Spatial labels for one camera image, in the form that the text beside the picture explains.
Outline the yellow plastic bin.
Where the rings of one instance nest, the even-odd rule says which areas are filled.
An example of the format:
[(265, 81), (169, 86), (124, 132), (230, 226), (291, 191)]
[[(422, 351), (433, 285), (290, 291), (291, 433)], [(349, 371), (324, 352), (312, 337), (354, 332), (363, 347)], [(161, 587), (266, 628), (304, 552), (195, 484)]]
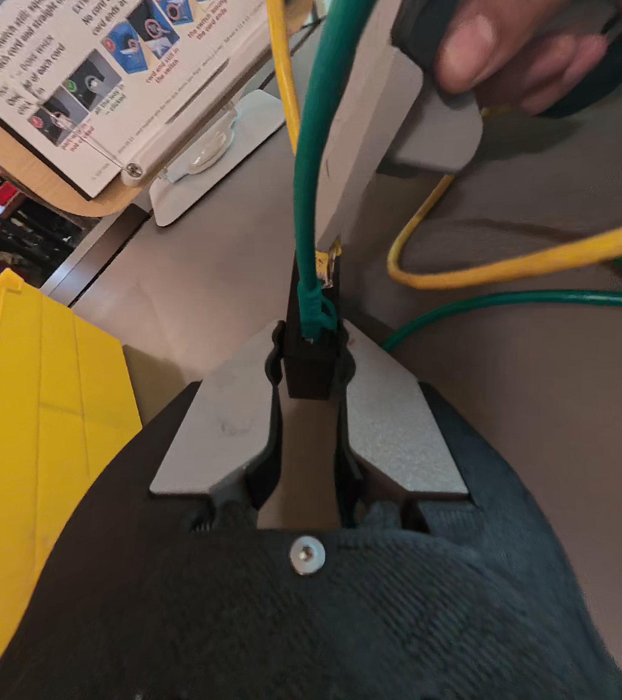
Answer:
[(0, 274), (0, 657), (61, 531), (141, 422), (119, 340)]

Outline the black network switch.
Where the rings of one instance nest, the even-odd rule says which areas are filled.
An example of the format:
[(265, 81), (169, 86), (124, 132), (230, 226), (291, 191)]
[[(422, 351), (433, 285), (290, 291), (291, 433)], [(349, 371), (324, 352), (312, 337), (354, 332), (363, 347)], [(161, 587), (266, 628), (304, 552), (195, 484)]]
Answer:
[(298, 304), (299, 273), (297, 261), (291, 267), (289, 301), (283, 332), (282, 361), (290, 398), (328, 400), (340, 357), (337, 331), (324, 329), (319, 341), (311, 343), (302, 337)]

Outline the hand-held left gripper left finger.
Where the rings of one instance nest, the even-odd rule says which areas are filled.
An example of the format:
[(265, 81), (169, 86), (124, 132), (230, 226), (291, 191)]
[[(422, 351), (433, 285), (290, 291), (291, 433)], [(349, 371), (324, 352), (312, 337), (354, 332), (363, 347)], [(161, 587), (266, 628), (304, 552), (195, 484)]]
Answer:
[(281, 476), (279, 385), (285, 330), (273, 321), (202, 380), (150, 484), (158, 497), (261, 509)]

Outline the person's right hand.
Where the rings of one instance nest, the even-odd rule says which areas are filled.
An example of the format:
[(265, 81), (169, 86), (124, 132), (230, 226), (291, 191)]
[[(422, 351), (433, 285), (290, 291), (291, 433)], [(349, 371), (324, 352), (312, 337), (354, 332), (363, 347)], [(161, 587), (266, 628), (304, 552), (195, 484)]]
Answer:
[(483, 109), (536, 116), (604, 58), (606, 20), (555, 26), (571, 1), (459, 1), (433, 63), (447, 94), (473, 92)]

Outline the printed instruction sheet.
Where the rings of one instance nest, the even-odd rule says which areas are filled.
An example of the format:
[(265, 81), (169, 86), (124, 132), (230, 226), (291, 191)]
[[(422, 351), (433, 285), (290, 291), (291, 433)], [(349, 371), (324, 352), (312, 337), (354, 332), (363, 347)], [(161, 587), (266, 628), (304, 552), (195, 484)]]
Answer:
[(93, 199), (266, 24), (264, 1), (0, 1), (0, 126)]

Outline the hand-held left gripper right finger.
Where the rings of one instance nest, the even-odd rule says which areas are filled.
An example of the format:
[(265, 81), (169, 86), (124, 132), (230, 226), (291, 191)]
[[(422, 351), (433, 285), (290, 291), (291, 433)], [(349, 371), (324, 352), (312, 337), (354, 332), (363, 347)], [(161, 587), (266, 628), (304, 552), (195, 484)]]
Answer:
[(419, 380), (345, 320), (335, 485), (340, 510), (463, 501), (469, 491)]

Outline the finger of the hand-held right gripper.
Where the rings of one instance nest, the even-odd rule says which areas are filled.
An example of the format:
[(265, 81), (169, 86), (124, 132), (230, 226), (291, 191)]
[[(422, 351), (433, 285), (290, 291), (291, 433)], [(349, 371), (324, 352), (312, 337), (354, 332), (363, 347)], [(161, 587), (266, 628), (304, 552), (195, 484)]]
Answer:
[(483, 121), (472, 93), (449, 95), (424, 76), (386, 70), (376, 77), (378, 114), (386, 151), (377, 171), (411, 176), (430, 171), (457, 174), (472, 161)]
[(378, 1), (364, 29), (325, 146), (315, 248), (346, 240), (375, 172), (407, 118), (424, 72), (392, 44), (402, 1)]

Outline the white display stand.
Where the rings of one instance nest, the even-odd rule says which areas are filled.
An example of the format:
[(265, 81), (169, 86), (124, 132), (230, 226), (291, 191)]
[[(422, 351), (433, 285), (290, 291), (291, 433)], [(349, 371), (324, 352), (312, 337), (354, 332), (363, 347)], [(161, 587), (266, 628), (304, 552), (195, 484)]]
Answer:
[(175, 223), (285, 122), (281, 100), (259, 89), (224, 107), (150, 186), (156, 225)]

